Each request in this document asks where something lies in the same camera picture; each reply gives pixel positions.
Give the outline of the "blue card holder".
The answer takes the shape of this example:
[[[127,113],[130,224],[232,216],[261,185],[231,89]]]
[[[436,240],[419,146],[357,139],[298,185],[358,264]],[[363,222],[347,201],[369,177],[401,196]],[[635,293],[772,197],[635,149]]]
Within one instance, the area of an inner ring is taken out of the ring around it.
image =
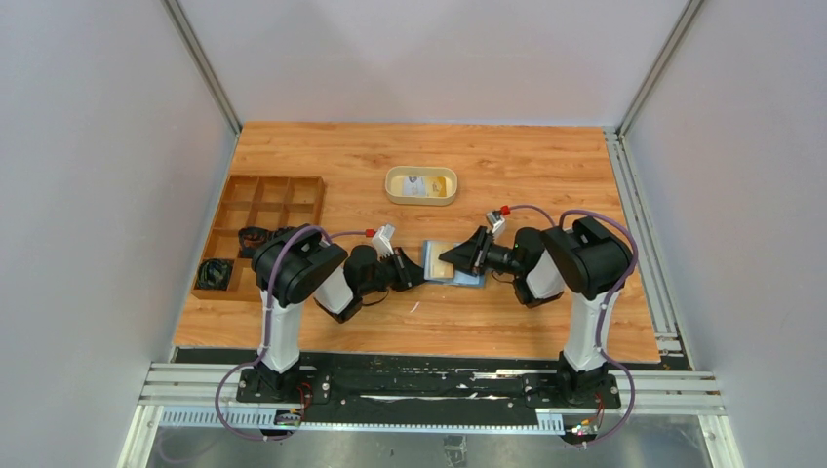
[[[424,269],[424,266],[425,266],[425,259],[426,259],[426,254],[423,252],[423,248],[424,248],[425,243],[427,241],[429,241],[429,240],[426,240],[423,243],[423,246],[422,246],[422,259],[424,260],[423,269]],[[427,282],[431,282],[431,283],[437,283],[437,284],[448,285],[448,286],[469,287],[469,288],[481,288],[485,285],[485,278],[483,276],[475,276],[475,275],[460,272],[458,270],[454,270],[454,271],[455,271],[454,278],[450,282],[442,283],[442,282],[427,281],[426,279],[425,280]]]

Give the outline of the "yellow credit card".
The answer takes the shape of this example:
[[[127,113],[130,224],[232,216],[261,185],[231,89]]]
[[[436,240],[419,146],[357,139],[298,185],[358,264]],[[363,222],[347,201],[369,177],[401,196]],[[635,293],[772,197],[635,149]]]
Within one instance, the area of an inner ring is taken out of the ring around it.
[[[455,242],[429,240],[425,243],[423,252],[425,259],[425,279],[434,282],[450,282],[453,280],[454,265],[440,259],[440,255],[456,246]]]

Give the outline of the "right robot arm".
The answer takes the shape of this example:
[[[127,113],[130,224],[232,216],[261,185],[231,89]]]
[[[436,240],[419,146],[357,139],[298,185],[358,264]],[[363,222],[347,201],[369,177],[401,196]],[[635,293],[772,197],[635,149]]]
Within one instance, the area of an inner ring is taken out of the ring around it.
[[[497,243],[507,211],[487,215],[488,225],[467,241],[440,253],[441,261],[469,275],[509,274],[518,301],[528,307],[571,292],[571,323],[557,371],[563,403],[581,407],[596,393],[612,360],[606,350],[609,320],[620,291],[639,262],[630,231],[618,221],[586,210],[564,212],[574,218],[540,230],[519,229],[512,247]]]

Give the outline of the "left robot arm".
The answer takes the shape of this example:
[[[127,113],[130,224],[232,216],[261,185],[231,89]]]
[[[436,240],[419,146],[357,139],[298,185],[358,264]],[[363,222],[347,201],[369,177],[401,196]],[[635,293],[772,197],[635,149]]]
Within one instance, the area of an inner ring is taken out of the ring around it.
[[[392,245],[395,227],[384,224],[361,232],[369,242],[347,251],[340,235],[303,224],[285,227],[261,245],[252,267],[262,302],[262,335],[252,366],[264,372],[261,390],[276,403],[298,390],[295,371],[305,303],[313,300],[338,323],[369,304],[367,295],[404,292],[425,283],[424,269]]]

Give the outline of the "card in tray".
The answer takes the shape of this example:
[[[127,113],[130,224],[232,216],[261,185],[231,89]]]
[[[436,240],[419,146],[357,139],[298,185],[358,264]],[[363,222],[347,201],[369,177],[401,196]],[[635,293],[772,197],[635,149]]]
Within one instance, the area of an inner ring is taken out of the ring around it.
[[[403,177],[403,195],[406,197],[426,197],[428,195],[428,183],[426,178],[420,175]]]

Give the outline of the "beige oval tray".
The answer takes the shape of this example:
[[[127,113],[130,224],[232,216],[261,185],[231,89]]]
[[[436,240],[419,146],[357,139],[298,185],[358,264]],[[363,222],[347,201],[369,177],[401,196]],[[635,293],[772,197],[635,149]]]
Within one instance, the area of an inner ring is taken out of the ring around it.
[[[385,176],[387,198],[397,205],[450,205],[458,192],[457,174],[445,167],[396,166]]]

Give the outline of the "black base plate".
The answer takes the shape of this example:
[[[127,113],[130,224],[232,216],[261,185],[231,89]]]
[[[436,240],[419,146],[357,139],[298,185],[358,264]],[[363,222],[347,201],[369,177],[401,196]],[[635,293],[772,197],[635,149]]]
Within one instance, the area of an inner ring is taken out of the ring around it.
[[[296,405],[308,422],[531,425],[546,409],[617,410],[607,369],[582,384],[556,359],[304,352],[287,376],[258,365],[240,374],[238,403]]]

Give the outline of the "aluminium frame rail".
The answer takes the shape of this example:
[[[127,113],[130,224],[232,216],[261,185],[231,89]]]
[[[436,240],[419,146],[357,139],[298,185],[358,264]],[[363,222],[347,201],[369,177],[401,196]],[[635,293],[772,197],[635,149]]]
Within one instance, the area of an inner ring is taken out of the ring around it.
[[[660,262],[650,213],[632,158],[616,128],[606,126],[602,131],[624,217],[640,253],[638,272],[647,298],[658,351],[664,360],[679,364],[682,370],[693,371],[695,365],[682,335],[680,317]]]

